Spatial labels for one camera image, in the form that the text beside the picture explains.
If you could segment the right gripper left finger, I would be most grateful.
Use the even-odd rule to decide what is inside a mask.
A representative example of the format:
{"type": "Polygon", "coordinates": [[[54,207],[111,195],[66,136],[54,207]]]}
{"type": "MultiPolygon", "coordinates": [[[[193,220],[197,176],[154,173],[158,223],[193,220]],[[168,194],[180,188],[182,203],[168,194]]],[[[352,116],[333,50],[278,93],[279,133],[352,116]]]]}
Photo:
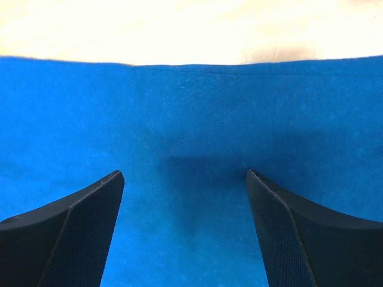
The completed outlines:
{"type": "Polygon", "coordinates": [[[116,170],[1,221],[1,286],[100,286],[123,188],[116,170]]]}

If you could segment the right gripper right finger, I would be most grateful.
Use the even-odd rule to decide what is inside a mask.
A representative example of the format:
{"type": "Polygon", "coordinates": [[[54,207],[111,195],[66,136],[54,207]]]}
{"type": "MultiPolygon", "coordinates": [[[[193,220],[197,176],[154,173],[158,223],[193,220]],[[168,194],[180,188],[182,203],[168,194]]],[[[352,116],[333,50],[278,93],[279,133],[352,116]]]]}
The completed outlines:
{"type": "Polygon", "coordinates": [[[382,223],[346,215],[246,175],[269,286],[382,286],[382,223]]]}

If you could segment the dark blue t shirt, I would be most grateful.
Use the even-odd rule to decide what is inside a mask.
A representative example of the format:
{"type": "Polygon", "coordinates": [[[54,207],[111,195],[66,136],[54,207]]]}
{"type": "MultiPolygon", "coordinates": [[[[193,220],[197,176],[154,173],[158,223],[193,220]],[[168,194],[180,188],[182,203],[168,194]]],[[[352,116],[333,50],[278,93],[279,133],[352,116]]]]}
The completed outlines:
{"type": "Polygon", "coordinates": [[[125,178],[103,286],[266,286],[247,170],[382,220],[382,57],[1,59],[1,218],[125,178]]]}

